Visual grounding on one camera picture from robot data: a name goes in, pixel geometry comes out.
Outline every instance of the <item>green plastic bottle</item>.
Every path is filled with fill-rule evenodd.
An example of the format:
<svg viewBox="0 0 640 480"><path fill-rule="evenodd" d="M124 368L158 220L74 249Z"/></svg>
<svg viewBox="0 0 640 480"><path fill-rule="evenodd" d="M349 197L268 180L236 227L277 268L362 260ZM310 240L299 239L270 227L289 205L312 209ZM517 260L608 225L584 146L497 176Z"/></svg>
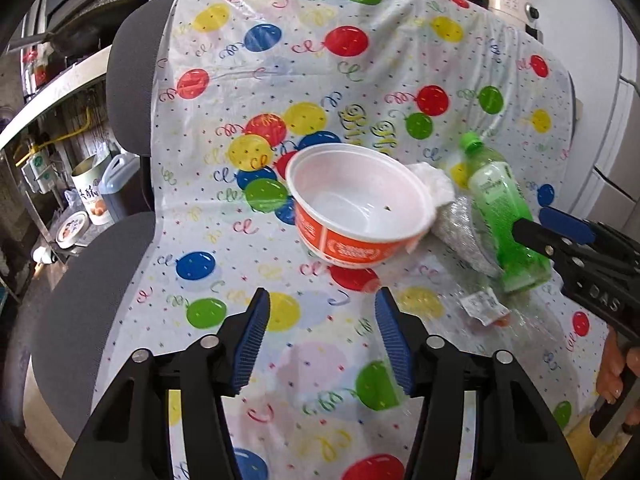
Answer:
<svg viewBox="0 0 640 480"><path fill-rule="evenodd" d="M511 235L516 220L532 220L511 168L504 157L484 145L474 132L460 139L465 153L468 188L491 231L496 258L504 271L505 292L540 285L551 277L548 258L517 243Z"/></svg>

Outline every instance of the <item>orange bowl label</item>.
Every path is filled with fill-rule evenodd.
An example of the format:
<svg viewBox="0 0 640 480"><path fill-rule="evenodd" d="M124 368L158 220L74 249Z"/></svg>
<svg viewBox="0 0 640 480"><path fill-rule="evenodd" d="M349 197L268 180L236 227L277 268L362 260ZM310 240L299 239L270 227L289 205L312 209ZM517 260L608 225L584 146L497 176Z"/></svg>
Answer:
<svg viewBox="0 0 640 480"><path fill-rule="evenodd" d="M300 235L312 246L318 250L320 248L320 240L322 236L322 225L316 222L309 214L300 207L296 202L296 227Z"/></svg>
<svg viewBox="0 0 640 480"><path fill-rule="evenodd" d="M374 264L386 260L404 243L404 240L386 244L361 242L327 230L323 252L350 264Z"/></svg>

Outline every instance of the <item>rice cooker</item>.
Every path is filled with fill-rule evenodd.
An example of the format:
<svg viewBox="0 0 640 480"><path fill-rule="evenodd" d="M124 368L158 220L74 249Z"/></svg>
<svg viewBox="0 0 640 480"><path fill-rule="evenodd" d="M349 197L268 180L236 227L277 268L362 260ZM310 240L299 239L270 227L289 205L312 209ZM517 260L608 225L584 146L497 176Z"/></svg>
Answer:
<svg viewBox="0 0 640 480"><path fill-rule="evenodd" d="M533 0L489 0L489 10L513 27L542 41L542 34L536 28L540 13L533 6Z"/></svg>

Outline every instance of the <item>human hand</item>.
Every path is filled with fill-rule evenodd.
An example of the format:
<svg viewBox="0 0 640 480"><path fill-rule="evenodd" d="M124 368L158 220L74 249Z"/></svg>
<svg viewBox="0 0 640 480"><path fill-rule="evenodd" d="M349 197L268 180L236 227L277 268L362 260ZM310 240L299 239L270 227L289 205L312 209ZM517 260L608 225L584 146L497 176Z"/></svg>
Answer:
<svg viewBox="0 0 640 480"><path fill-rule="evenodd" d="M626 355L626 365L640 377L640 348L632 348ZM620 374L625 368L625 358L618 348L618 334L609 327L609 335L604 343L600 371L596 380L596 391L609 404L614 404L622 393ZM640 408L634 407L626 416L625 423L630 426L640 424Z"/></svg>

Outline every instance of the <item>white bowl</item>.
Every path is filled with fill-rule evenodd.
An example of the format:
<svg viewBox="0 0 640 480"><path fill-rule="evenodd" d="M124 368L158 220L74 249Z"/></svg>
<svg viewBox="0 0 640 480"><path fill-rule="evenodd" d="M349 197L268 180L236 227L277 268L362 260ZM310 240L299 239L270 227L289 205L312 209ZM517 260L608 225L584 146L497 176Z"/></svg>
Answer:
<svg viewBox="0 0 640 480"><path fill-rule="evenodd" d="M319 144L289 161L296 226L322 259L364 268L421 237L436 209L424 184L388 155L352 144Z"/></svg>

